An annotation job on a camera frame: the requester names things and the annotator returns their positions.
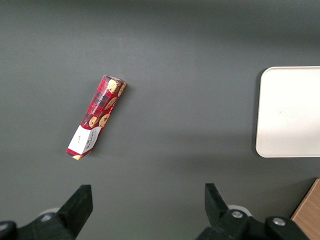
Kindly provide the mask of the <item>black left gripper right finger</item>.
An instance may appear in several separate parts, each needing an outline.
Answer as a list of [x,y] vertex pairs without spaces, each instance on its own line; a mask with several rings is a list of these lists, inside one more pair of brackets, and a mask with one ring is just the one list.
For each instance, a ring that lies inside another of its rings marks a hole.
[[215,184],[204,188],[204,205],[210,227],[198,240],[307,240],[307,235],[292,220],[270,216],[259,222],[248,212],[227,206]]

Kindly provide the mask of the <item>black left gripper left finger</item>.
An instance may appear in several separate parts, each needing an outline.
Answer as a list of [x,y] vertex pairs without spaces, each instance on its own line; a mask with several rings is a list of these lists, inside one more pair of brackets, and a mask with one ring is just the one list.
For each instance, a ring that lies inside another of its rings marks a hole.
[[81,185],[57,212],[43,213],[29,224],[0,222],[2,240],[75,240],[93,211],[92,187]]

